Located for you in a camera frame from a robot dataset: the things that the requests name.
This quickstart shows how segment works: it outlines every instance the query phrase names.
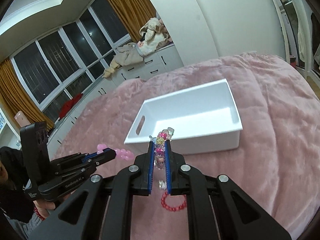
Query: fuzzy pink bedspread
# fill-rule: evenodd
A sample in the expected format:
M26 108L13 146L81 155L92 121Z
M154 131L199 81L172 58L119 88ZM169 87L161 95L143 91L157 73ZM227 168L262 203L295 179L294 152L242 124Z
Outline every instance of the fuzzy pink bedspread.
M88 103L56 157L94 152L98 143L125 148L145 99L223 78L241 117L240 146L188 155L186 163L210 176L227 174L297 239L320 206L320 102L303 77L277 56L222 57L148 81L126 81ZM112 160L97 173L111 176L132 163ZM160 198L157 187L150 197L134 197L131 239L188 239L187 211L168 212ZM171 198L168 202L181 201Z

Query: red bracelet on wrist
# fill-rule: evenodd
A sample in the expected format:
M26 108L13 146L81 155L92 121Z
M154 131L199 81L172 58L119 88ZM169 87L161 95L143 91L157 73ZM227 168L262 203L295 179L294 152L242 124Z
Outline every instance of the red bracelet on wrist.
M33 211L37 214L37 216L38 216L42 221L45 220L45 218L40 215L40 213L39 213L39 211L38 211L38 209L37 209L36 206L33 208Z
M170 206L168 206L168 205L165 203L165 199L166 199L167 196L168 196L168 192L166 191L166 192L162 195L162 198L161 198L161 205L162 205L162 207L165 208L166 210L176 212L176 211L179 211L179 210L184 209L184 208L187 206L186 195L184 195L184 202L183 202L180 206L178 206L178 207L170 207Z

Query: storage box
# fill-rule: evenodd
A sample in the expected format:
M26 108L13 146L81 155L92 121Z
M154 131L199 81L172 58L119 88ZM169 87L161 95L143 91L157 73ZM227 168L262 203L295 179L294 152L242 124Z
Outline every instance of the storage box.
M180 154L237 148L242 124L227 80L145 100L124 144L135 154L146 153L149 135L168 127L174 129L172 151Z

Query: red cloth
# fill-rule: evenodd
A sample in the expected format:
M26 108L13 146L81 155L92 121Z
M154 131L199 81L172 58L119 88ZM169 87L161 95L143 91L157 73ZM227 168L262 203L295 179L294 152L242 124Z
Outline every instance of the red cloth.
M71 110L71 108L80 100L83 96L82 93L77 94L74 98L70 99L69 101L65 102L61 107L59 118L62 119L66 116L66 114Z

